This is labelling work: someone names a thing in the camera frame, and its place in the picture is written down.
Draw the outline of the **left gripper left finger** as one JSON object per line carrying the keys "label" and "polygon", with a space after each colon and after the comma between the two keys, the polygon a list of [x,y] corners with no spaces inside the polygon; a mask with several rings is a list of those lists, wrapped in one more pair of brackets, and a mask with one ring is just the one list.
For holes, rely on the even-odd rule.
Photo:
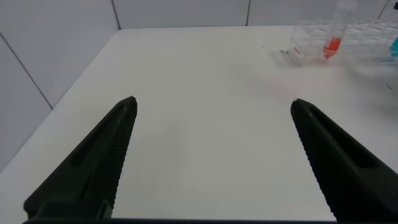
{"label": "left gripper left finger", "polygon": [[30,220],[111,218],[137,101],[117,103],[24,202]]}

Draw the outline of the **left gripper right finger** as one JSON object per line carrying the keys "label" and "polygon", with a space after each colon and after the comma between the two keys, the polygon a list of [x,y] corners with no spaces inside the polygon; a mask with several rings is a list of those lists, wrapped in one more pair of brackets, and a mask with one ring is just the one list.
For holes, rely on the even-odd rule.
{"label": "left gripper right finger", "polygon": [[290,113],[312,171],[338,222],[397,222],[397,173],[315,105]]}

